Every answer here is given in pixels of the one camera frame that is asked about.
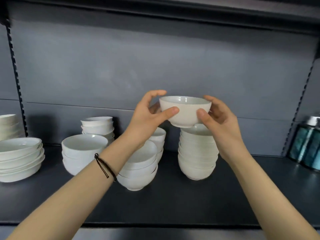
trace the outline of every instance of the stack of plates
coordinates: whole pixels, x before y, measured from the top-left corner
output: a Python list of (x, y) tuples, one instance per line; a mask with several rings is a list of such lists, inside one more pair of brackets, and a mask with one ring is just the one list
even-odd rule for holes
[(100, 135), (81, 134), (65, 138), (61, 142), (64, 167), (70, 174), (76, 175), (94, 160), (94, 154), (100, 154), (107, 144), (108, 139)]
[(108, 139), (110, 145), (115, 139), (112, 117), (91, 117), (81, 121), (82, 134), (101, 135)]
[(157, 170), (157, 146), (146, 141), (126, 162), (117, 176), (118, 182), (131, 191), (138, 191), (150, 184)]
[(209, 177), (218, 159), (212, 133), (203, 124), (181, 129), (178, 161), (181, 171), (192, 180)]
[(38, 138), (14, 138), (0, 141), (0, 182), (15, 182), (36, 173), (45, 159)]
[(163, 145), (165, 144), (165, 137), (166, 137), (166, 131), (158, 127), (153, 133), (153, 135), (149, 138), (149, 140), (152, 141), (157, 147), (157, 156), (156, 156), (157, 163), (159, 163), (163, 154)]
[(0, 115), (0, 141), (25, 137), (16, 114)]

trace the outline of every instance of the left hand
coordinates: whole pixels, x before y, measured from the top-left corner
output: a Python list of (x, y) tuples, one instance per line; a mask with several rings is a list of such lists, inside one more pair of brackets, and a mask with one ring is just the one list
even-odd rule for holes
[(160, 124), (179, 113), (178, 107), (171, 107), (163, 112), (159, 112), (159, 102), (149, 107), (152, 98), (163, 96), (166, 93), (165, 90), (147, 92), (134, 110), (131, 122), (124, 134), (137, 142), (137, 148), (144, 145)]

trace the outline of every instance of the hand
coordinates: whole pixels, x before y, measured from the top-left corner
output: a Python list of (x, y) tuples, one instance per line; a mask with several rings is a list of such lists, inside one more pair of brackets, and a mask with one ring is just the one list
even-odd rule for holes
[(198, 109), (197, 116), (212, 132), (219, 153), (227, 162), (243, 153), (249, 154), (242, 140), (237, 117), (221, 100), (205, 95), (204, 99), (212, 103), (210, 112)]
[(131, 122), (124, 134), (129, 135), (137, 142), (137, 148), (144, 145), (160, 124), (179, 113), (178, 107), (171, 107), (160, 112), (159, 102), (149, 107), (152, 98), (163, 96), (166, 93), (165, 90), (147, 92), (134, 110)]

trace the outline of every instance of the jar lid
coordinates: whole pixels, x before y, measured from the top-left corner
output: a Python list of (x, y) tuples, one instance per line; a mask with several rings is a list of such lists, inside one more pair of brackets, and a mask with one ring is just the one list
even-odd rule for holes
[(307, 125), (311, 125), (311, 126), (317, 126), (320, 125), (320, 113), (310, 116), (308, 118), (308, 120), (306, 121)]

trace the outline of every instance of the black string bracelet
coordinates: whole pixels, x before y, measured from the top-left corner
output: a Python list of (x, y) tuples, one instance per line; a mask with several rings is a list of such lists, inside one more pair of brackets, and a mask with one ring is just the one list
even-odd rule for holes
[(116, 176), (116, 174), (112, 171), (112, 169), (109, 167), (109, 165), (108, 165), (105, 161), (103, 161), (101, 158), (99, 158), (99, 154), (98, 154), (98, 153), (95, 153), (95, 154), (94, 154), (94, 158), (96, 159), (96, 161), (97, 161), (99, 167), (101, 168), (101, 170), (103, 171), (104, 175), (106, 175), (106, 178), (108, 179), (108, 178), (109, 178), (109, 175), (107, 174), (107, 172), (105, 171), (105, 169), (102, 167), (102, 165), (105, 166), (106, 169), (111, 173), (111, 175), (113, 176), (113, 180), (114, 180), (114, 181), (117, 181), (117, 176)]

